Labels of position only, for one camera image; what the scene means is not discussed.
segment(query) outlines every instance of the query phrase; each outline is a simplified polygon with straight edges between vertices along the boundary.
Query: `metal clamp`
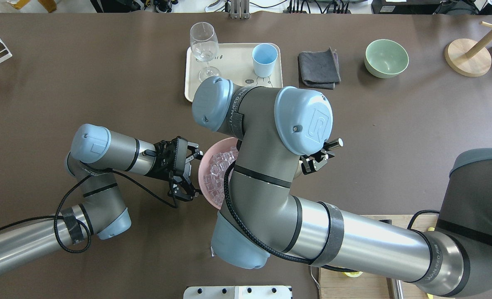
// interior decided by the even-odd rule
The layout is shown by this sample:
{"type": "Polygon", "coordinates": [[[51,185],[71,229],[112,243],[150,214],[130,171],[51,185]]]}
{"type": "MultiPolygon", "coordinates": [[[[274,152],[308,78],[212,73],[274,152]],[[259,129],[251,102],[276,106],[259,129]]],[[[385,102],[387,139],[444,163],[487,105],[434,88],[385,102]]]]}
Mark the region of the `metal clamp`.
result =
{"type": "Polygon", "coordinates": [[[229,15],[232,19],[250,19],[250,0],[231,0],[229,15]]]}

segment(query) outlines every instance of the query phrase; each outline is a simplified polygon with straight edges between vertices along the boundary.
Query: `pink bowl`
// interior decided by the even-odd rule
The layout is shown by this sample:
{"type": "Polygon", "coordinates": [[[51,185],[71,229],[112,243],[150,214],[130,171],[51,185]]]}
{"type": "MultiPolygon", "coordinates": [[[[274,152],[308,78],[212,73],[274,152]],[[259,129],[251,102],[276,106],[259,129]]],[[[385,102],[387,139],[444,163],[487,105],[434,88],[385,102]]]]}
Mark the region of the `pink bowl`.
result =
{"type": "Polygon", "coordinates": [[[211,193],[207,190],[204,176],[210,174],[212,157],[218,153],[229,152],[232,146],[237,146],[237,140],[237,138],[230,137],[213,144],[213,146],[204,153],[204,157],[202,157],[202,161],[200,161],[200,168],[198,168],[198,184],[200,185],[200,190],[207,201],[218,210],[220,210],[221,204],[217,204],[211,193]]]}

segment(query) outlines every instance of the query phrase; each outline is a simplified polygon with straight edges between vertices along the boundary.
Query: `black cable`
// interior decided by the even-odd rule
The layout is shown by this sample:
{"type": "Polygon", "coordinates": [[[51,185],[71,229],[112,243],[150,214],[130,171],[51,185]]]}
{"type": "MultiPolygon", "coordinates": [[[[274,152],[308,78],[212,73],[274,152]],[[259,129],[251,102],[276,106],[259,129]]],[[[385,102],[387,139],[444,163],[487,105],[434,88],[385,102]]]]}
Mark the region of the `black cable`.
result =
{"type": "Polygon", "coordinates": [[[303,1],[301,2],[300,12],[302,12],[302,11],[303,11],[303,4],[305,4],[305,3],[307,3],[307,10],[309,11],[309,13],[311,13],[311,7],[309,6],[309,1],[307,1],[307,0],[303,0],[303,1]]]}
{"type": "MultiPolygon", "coordinates": [[[[231,203],[231,197],[229,196],[229,174],[231,173],[231,170],[235,167],[235,161],[231,163],[231,165],[227,168],[225,174],[224,174],[224,197],[226,200],[226,206],[227,209],[229,210],[229,213],[235,220],[235,222],[239,225],[240,229],[246,234],[248,239],[252,241],[254,244],[265,250],[266,252],[280,258],[284,259],[287,261],[291,262],[297,262],[297,263],[303,263],[307,265],[311,265],[314,260],[309,260],[309,259],[304,259],[301,257],[292,257],[291,255],[286,255],[283,253],[280,253],[279,251],[276,251],[272,249],[270,246],[267,246],[267,244],[263,243],[261,240],[259,240],[249,229],[246,227],[246,225],[242,222],[242,220],[239,218],[237,212],[235,212],[235,208],[233,208],[233,204],[231,203]]],[[[338,271],[338,272],[356,272],[355,270],[347,269],[347,268],[339,268],[339,267],[332,267],[329,265],[324,265],[322,266],[324,269],[327,270],[333,270],[333,271],[338,271]]]]}
{"type": "Polygon", "coordinates": [[[320,7],[320,4],[318,4],[318,1],[314,0],[314,3],[316,3],[316,5],[318,5],[318,9],[320,10],[320,13],[324,13],[324,12],[322,11],[322,8],[320,7]]]}
{"type": "Polygon", "coordinates": [[[123,178],[131,181],[132,183],[136,184],[140,189],[143,189],[144,191],[148,192],[150,195],[152,195],[155,199],[158,199],[160,202],[166,204],[167,206],[171,207],[171,208],[178,208],[178,204],[176,202],[176,199],[174,197],[172,197],[172,200],[174,201],[174,204],[172,205],[170,202],[168,201],[165,201],[164,199],[162,199],[161,197],[157,196],[154,192],[150,191],[150,189],[148,189],[147,187],[141,185],[138,181],[130,178],[129,176],[127,176],[126,174],[123,174],[122,172],[117,172],[115,170],[110,170],[109,172],[111,172],[112,174],[118,174],[119,176],[122,176],[123,178]]]}
{"type": "Polygon", "coordinates": [[[421,214],[440,214],[440,211],[437,211],[437,210],[421,210],[421,211],[418,211],[416,212],[412,218],[411,218],[411,221],[409,221],[409,225],[407,226],[407,229],[411,229],[412,228],[412,225],[414,224],[414,221],[416,221],[416,218],[418,216],[420,216],[421,214]]]}
{"type": "Polygon", "coordinates": [[[221,9],[226,9],[226,4],[222,5],[222,7],[215,9],[214,11],[221,11],[221,9]]]}
{"type": "MultiPolygon", "coordinates": [[[[92,177],[92,176],[88,175],[85,178],[82,178],[76,185],[74,185],[71,188],[71,190],[69,190],[69,191],[67,191],[67,193],[65,193],[65,196],[61,199],[61,202],[59,203],[58,209],[56,210],[56,214],[54,214],[54,215],[56,215],[56,216],[59,215],[59,213],[62,211],[63,204],[67,200],[67,197],[69,197],[69,195],[73,191],[75,191],[81,184],[83,184],[83,182],[87,181],[90,177],[92,177]]],[[[72,250],[72,249],[69,249],[67,246],[65,246],[65,244],[63,244],[63,242],[62,242],[62,239],[59,237],[58,219],[59,219],[58,217],[54,217],[54,236],[56,237],[56,241],[58,241],[58,244],[61,247],[61,249],[65,250],[68,253],[82,253],[82,252],[86,251],[89,248],[89,246],[91,246],[91,232],[89,231],[88,227],[78,219],[76,219],[76,221],[78,222],[78,224],[80,226],[82,226],[85,229],[85,232],[87,233],[87,244],[85,244],[85,247],[80,249],[80,250],[72,250]]]]}
{"type": "Polygon", "coordinates": [[[259,8],[272,8],[272,7],[278,6],[280,4],[283,4],[284,2],[287,2],[287,0],[284,0],[282,2],[279,2],[278,4],[274,4],[274,5],[271,5],[271,6],[260,6],[259,4],[255,4],[253,2],[250,2],[250,4],[251,5],[255,5],[255,6],[259,7],[259,8]]]}
{"type": "Polygon", "coordinates": [[[15,226],[15,225],[20,225],[21,223],[27,223],[28,221],[41,220],[41,219],[54,219],[55,217],[56,216],[37,216],[37,217],[32,217],[32,218],[26,218],[26,219],[23,219],[20,221],[16,221],[14,223],[10,223],[10,224],[5,225],[3,227],[0,227],[0,231],[7,229],[7,228],[10,228],[10,227],[15,226]]]}
{"type": "Polygon", "coordinates": [[[331,4],[335,5],[333,8],[333,13],[335,13],[335,9],[337,9],[337,6],[338,6],[338,4],[335,3],[335,0],[332,0],[331,2],[329,2],[329,4],[325,7],[324,13],[329,13],[329,8],[331,8],[331,4]]]}

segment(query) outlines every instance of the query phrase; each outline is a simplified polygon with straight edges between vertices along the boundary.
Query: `gray cloth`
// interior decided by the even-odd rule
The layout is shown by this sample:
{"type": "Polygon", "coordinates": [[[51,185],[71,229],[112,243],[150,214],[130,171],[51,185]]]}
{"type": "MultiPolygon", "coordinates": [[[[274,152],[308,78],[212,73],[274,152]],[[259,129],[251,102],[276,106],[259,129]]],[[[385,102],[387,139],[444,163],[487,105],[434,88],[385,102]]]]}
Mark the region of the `gray cloth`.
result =
{"type": "Polygon", "coordinates": [[[339,60],[331,47],[324,52],[303,51],[298,55],[301,80],[309,87],[334,89],[339,83],[339,60]]]}

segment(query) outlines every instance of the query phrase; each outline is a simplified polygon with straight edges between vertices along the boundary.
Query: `wooden board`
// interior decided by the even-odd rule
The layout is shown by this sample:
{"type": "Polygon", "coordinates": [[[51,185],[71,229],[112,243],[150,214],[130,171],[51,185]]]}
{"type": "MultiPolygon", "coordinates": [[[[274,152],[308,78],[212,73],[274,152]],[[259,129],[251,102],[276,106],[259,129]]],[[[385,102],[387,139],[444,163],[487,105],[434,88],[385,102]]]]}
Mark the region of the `wooden board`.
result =
{"type": "MultiPolygon", "coordinates": [[[[392,224],[407,227],[412,215],[365,215],[381,220],[392,219],[392,224]]],[[[413,225],[414,229],[426,231],[436,224],[437,215],[420,215],[413,225]]],[[[402,282],[404,299],[427,299],[427,295],[413,284],[402,282]]],[[[320,268],[320,299],[389,299],[386,278],[363,273],[350,278],[343,273],[320,268]]]]}

